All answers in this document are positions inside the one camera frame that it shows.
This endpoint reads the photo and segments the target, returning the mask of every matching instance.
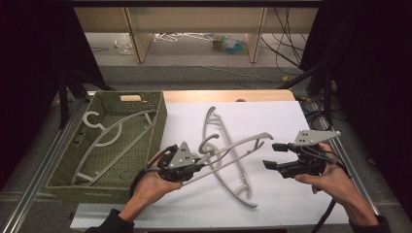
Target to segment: floor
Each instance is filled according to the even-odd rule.
[[[245,42],[244,36],[240,34],[217,35],[230,36],[239,42]],[[136,82],[134,79],[137,79],[136,73],[139,72],[139,74],[143,72],[150,75],[147,80],[138,80],[140,87],[146,89],[155,89],[159,86],[163,89],[259,89],[268,86],[276,88],[301,73],[287,61],[290,59],[298,63],[292,49],[284,45],[279,47],[279,52],[287,59],[276,56],[274,51],[265,44],[261,44],[257,63],[251,63],[249,56],[243,51],[228,54],[224,50],[214,50],[210,42],[180,36],[175,38],[177,42],[164,40],[152,42],[145,62],[137,63],[133,54],[120,54],[115,48],[115,45],[119,45],[123,40],[121,34],[86,34],[86,36],[103,77],[108,85],[117,88],[132,88],[133,82]],[[277,39],[282,37],[282,35],[265,34],[263,39],[276,50],[279,43],[275,36]],[[292,35],[293,45],[304,49],[305,38],[307,35]],[[296,97],[305,97],[305,85],[307,82],[294,86],[293,94]],[[338,102],[334,102],[335,110],[339,110],[338,105]],[[304,106],[309,110],[311,108],[310,105]],[[2,228],[6,226],[7,219],[15,209],[21,194],[29,186],[45,154],[48,153],[49,146],[57,133],[58,124],[59,107],[56,99],[51,105],[49,117],[43,123],[42,130],[29,152],[22,158],[9,182],[0,192],[0,226]],[[373,165],[366,161],[368,154],[361,139],[352,128],[350,120],[345,118],[341,111],[336,111],[333,124],[336,130],[342,132],[341,143],[379,213],[389,219],[393,232],[412,232],[410,220],[397,203],[384,178]],[[44,185],[41,185],[18,232],[77,232],[70,229],[71,218],[76,208],[76,204],[63,203],[48,194]],[[287,231],[300,233],[310,232],[311,229],[312,227],[296,227],[287,229]],[[321,232],[351,232],[351,230],[348,225],[326,225]]]

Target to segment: box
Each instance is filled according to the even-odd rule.
[[[167,118],[163,93],[97,91],[85,115],[89,126],[84,120],[78,125],[46,189],[67,202],[125,203],[134,177],[160,150]]]

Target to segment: green object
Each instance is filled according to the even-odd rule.
[[[122,97],[138,98],[139,101],[124,101]],[[87,112],[95,111],[99,116],[87,119],[93,123],[101,123],[109,127],[119,120],[148,110],[156,110],[149,114],[154,126],[130,150],[116,162],[99,180],[91,186],[81,182],[71,185],[76,169],[87,149],[101,134],[100,128],[91,128],[82,121],[64,153],[57,162],[46,189],[63,201],[75,203],[125,203],[129,199],[129,187],[140,169],[142,169],[160,151],[161,138],[167,118],[167,110],[163,93],[147,91],[97,91]],[[87,157],[81,173],[95,177],[96,173],[105,168],[125,147],[148,126],[145,116],[133,117],[122,124],[122,131],[117,140],[106,147],[96,147]],[[101,143],[109,142],[116,137],[115,127],[102,139]]]

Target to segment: human hand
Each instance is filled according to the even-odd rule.
[[[137,183],[133,196],[126,203],[119,216],[126,221],[133,221],[146,207],[158,201],[166,193],[180,189],[182,182],[171,183],[158,175],[158,172],[148,172]]]
[[[319,143],[324,151],[331,151],[327,144]],[[319,176],[300,174],[294,179],[301,183],[312,185],[314,194],[324,191],[345,209],[349,220],[356,225],[377,225],[378,221],[366,202],[358,192],[348,175],[338,165],[327,164],[324,172]]]

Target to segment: black sleeve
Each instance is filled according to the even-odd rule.
[[[85,233],[132,233],[134,223],[119,217],[119,211],[110,211],[106,220],[99,227],[90,227]]]
[[[376,216],[379,221],[378,225],[375,226],[359,226],[355,225],[351,221],[352,230],[354,233],[391,233],[391,228],[389,227],[388,221],[384,216]]]

